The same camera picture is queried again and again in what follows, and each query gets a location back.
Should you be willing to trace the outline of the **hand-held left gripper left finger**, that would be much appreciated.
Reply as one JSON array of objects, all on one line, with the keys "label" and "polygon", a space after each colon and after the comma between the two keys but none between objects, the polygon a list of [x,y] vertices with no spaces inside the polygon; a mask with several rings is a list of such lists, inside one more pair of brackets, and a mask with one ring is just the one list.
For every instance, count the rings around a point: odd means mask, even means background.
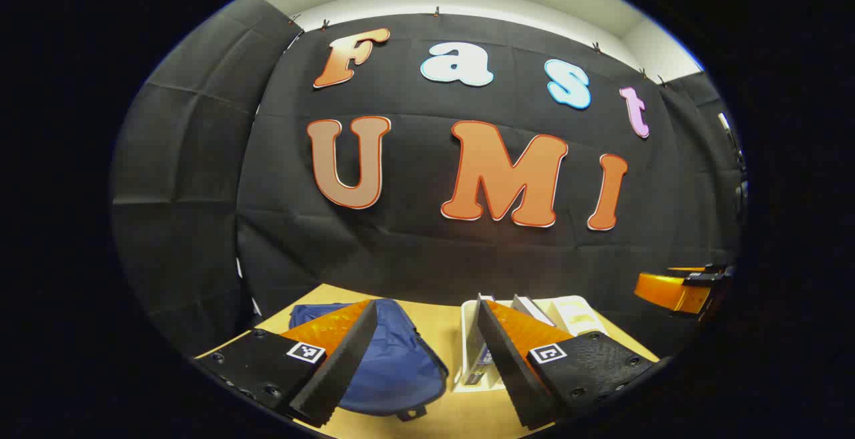
[{"label": "hand-held left gripper left finger", "polygon": [[254,327],[194,362],[263,408],[322,427],[350,386],[377,321],[377,302],[363,300],[282,333]]}]

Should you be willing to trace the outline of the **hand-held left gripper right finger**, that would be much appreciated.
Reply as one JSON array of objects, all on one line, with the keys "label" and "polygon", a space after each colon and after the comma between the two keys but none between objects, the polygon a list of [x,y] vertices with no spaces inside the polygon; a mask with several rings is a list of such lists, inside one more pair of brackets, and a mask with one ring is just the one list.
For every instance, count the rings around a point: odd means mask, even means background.
[{"label": "hand-held left gripper right finger", "polygon": [[476,319],[517,417],[529,430],[611,408],[661,369],[659,361],[603,331],[569,333],[494,300],[478,300]]}]

